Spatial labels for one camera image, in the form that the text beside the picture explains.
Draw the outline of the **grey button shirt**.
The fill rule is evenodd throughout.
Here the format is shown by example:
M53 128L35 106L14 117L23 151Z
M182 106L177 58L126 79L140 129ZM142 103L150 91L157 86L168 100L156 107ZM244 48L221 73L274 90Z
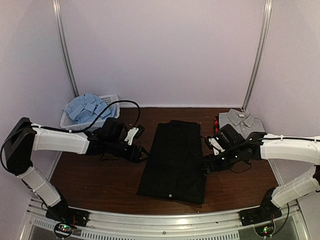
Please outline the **grey button shirt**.
M221 128L231 125L244 139L253 132L265 132L262 121L248 111L230 109L218 115L218 122Z

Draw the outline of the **black long sleeve shirt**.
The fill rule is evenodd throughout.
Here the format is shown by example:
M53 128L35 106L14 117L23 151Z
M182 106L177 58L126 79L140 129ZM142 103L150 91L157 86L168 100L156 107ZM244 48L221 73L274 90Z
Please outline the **black long sleeve shirt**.
M202 157L198 123L179 120L159 123L137 194L203 204L207 177Z

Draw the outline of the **red black plaid shirt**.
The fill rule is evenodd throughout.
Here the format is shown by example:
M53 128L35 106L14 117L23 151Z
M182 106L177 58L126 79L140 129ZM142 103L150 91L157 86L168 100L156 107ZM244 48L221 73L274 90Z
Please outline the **red black plaid shirt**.
M213 121L213 130L214 130L214 133L217 133L220 129L220 124L219 124L219 117L218 116L215 116L214 117L214 121Z

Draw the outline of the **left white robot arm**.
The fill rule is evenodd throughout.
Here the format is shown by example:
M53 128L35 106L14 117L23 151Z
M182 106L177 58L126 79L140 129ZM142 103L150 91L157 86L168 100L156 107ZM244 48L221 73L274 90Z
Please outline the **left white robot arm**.
M139 125L128 129L116 118L108 118L100 127L65 130L32 123L23 117L14 126L0 148L3 168L21 179L40 199L52 208L61 222L72 218L72 211L59 191L32 161L36 152L73 153L84 156L109 154L131 163L141 163L148 156L134 141L144 132Z

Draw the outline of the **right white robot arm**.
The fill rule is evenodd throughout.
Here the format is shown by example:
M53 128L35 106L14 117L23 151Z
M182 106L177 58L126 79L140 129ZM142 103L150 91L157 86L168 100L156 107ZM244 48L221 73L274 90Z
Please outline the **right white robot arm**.
M243 137L229 124L223 126L206 143L213 153L201 158L206 173L230 170L239 162L266 160L275 174L282 174L285 165L290 170L282 184L268 190L256 210L259 220L268 220L277 209L291 201L320 190L319 136L286 136L253 131Z

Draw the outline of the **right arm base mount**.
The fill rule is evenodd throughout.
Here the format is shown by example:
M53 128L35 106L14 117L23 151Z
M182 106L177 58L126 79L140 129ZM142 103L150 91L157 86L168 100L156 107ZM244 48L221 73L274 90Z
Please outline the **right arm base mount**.
M276 188L269 189L258 207L241 210L239 217L242 226L255 225L255 233L262 238L271 237L276 231L275 219L282 216L279 207L272 202L272 193Z

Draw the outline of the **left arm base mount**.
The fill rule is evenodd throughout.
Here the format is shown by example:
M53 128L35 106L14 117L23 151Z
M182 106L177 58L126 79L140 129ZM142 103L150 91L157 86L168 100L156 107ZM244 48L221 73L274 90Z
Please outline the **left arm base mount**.
M57 222L53 227L53 233L58 239L65 240L73 234L77 227L87 226L90 213L86 210L69 207L63 196L54 206L48 205L44 200L41 206L45 206L46 218Z

